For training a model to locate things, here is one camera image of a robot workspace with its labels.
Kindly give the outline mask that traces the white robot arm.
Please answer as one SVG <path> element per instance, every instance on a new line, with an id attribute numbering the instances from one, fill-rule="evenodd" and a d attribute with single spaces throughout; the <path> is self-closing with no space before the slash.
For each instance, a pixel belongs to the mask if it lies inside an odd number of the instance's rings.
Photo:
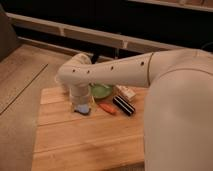
<path id="1" fill-rule="evenodd" d="M 84 54 L 57 77 L 76 104 L 89 102 L 90 83 L 146 87 L 146 171 L 213 171 L 213 53 L 151 52 L 93 64 Z"/>

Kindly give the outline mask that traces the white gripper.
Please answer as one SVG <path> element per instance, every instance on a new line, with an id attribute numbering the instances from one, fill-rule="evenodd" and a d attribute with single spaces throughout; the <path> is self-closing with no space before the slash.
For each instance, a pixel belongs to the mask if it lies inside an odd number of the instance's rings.
<path id="1" fill-rule="evenodd" d="M 80 104 L 88 104 L 90 103 L 90 88 L 88 85 L 83 86 L 71 86 L 69 88 L 69 97 L 72 102 L 72 105 L 75 107 Z"/>

